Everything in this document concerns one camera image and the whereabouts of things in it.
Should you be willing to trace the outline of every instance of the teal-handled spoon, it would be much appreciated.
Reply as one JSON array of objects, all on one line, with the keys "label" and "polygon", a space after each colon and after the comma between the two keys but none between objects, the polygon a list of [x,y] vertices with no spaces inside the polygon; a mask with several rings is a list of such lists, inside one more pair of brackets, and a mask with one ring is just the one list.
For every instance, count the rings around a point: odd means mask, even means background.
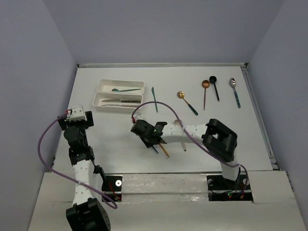
[{"label": "teal-handled spoon", "polygon": [[178,95],[178,97],[179,97],[180,99],[183,99],[183,100],[187,103],[187,105],[188,105],[189,108],[195,113],[195,115],[198,115],[197,111],[193,108],[193,106],[191,106],[191,105],[184,99],[185,94],[184,94],[183,91],[179,91],[177,95]]},{"label": "teal-handled spoon", "polygon": [[233,88],[234,96],[235,96],[236,103],[237,103],[237,107],[238,107],[238,108],[241,108],[241,104],[240,104],[240,101],[239,101],[239,97],[237,96],[237,92],[236,92],[236,89],[235,89],[236,82],[235,82],[235,79],[234,79],[234,78],[231,78],[231,79],[230,79],[229,85],[230,85],[230,87]]},{"label": "teal-handled spoon", "polygon": [[127,90],[119,90],[119,89],[113,88],[111,91],[125,92],[125,91],[133,91],[133,90],[141,90],[141,88],[127,89]]}]

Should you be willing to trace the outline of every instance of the red wire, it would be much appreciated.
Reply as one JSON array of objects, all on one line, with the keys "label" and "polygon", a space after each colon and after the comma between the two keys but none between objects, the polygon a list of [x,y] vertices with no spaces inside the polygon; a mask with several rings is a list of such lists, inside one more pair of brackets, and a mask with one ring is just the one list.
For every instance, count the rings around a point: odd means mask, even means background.
[{"label": "red wire", "polygon": [[114,196],[115,196],[115,197],[118,197],[118,198],[119,198],[119,200],[120,200],[120,199],[121,199],[121,197],[117,196],[117,194],[115,193],[115,191],[114,191],[114,189],[113,189],[113,187],[112,187],[112,185],[111,185],[111,183],[110,183],[110,182],[108,183],[108,185],[109,185],[110,190],[111,190],[111,191],[112,191],[112,193],[114,194]]},{"label": "red wire", "polygon": [[242,196],[244,196],[244,194],[245,194],[244,187],[242,186],[242,184],[241,184],[241,183],[240,183],[240,186],[241,186],[241,188],[242,188],[242,190],[243,190],[243,194],[242,194]]}]

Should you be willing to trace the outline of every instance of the black spoon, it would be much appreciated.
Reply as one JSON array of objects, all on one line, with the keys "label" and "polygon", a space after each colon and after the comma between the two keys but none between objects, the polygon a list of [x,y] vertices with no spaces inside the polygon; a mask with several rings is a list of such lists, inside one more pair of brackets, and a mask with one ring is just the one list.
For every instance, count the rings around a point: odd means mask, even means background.
[{"label": "black spoon", "polygon": [[219,100],[219,96],[218,96],[218,92],[217,92],[217,88],[216,88],[216,84],[215,84],[216,82],[217,82],[217,78],[216,78],[215,76],[211,76],[211,77],[210,77],[210,83],[211,83],[211,84],[214,84],[214,88],[215,88],[217,100],[218,100],[218,102],[219,102],[220,100]]}]

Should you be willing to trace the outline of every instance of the utensil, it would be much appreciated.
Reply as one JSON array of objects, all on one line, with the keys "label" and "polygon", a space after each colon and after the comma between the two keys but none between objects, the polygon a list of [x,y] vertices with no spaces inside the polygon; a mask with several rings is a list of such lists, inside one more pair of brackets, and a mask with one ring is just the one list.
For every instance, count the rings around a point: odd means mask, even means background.
[{"label": "utensil", "polygon": [[105,107],[105,106],[118,106],[118,107],[138,107],[139,105],[135,105],[135,104],[102,104],[101,105],[102,107]]},{"label": "utensil", "polygon": [[[177,119],[174,121],[174,124],[175,125],[180,125],[180,123],[179,123],[179,121]],[[181,145],[182,145],[183,150],[186,151],[187,149],[186,149],[185,143],[181,142]]]},{"label": "utensil", "polygon": [[202,81],[202,87],[204,88],[203,110],[205,110],[205,94],[206,94],[206,89],[209,86],[210,86],[210,82],[208,80],[203,80]]},{"label": "utensil", "polygon": [[164,153],[166,154],[166,156],[167,156],[168,158],[170,158],[170,156],[169,156],[167,150],[163,147],[163,145],[160,143],[159,146],[161,147],[161,149],[163,149],[163,151],[164,151]]},{"label": "utensil", "polygon": [[101,102],[112,102],[112,103],[141,103],[140,100],[114,100],[114,99],[109,99],[109,100],[101,100]]},{"label": "utensil", "polygon": [[152,146],[152,148],[153,148],[153,150],[154,150],[157,154],[159,154],[159,152],[156,150],[156,148],[155,148],[154,146]]},{"label": "utensil", "polygon": [[119,90],[119,89],[113,88],[111,91],[125,92],[125,91],[133,91],[133,90],[141,90],[141,88],[127,89],[127,90]]},{"label": "utensil", "polygon": [[[153,97],[154,97],[154,101],[156,102],[156,97],[155,97],[154,87],[152,87],[152,94],[153,94]],[[155,108],[156,108],[156,112],[158,113],[157,103],[155,103]]]},{"label": "utensil", "polygon": [[237,103],[237,107],[238,107],[238,108],[241,108],[241,104],[240,104],[240,101],[239,101],[239,97],[237,96],[237,92],[236,92],[236,89],[235,89],[236,82],[235,82],[235,79],[234,79],[234,78],[231,78],[231,79],[229,80],[229,85],[230,85],[230,87],[233,88],[234,96],[235,96],[236,103]]},{"label": "utensil", "polygon": [[183,100],[187,103],[187,105],[190,107],[190,109],[191,109],[196,115],[198,115],[197,111],[193,108],[193,106],[191,106],[191,105],[184,99],[185,94],[184,94],[183,91],[179,91],[177,95],[178,95],[178,97],[179,97],[180,99],[183,99]]},{"label": "utensil", "polygon": [[217,82],[217,78],[216,76],[211,76],[210,77],[210,83],[214,84],[214,88],[215,88],[215,92],[216,92],[216,96],[217,96],[217,101],[219,102],[219,96],[218,96],[218,92],[217,92],[217,88],[216,88],[216,82]]}]

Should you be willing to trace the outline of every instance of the white tray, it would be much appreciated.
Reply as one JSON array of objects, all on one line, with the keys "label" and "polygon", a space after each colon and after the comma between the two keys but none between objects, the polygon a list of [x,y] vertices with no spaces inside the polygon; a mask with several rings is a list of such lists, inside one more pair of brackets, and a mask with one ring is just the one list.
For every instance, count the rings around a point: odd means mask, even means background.
[{"label": "white tray", "polygon": [[97,92],[95,93],[92,105],[98,109],[106,109],[106,111],[131,112],[141,104],[141,103],[123,103],[121,102],[121,100],[140,101],[142,103],[142,95]]},{"label": "white tray", "polygon": [[[129,89],[138,89],[134,91],[112,91],[112,89],[118,90],[129,90]],[[121,94],[134,94],[141,95],[144,92],[144,82],[141,81],[124,81],[124,80],[110,80],[110,79],[101,79],[98,87],[98,92],[112,92],[112,93],[121,93]]]}]

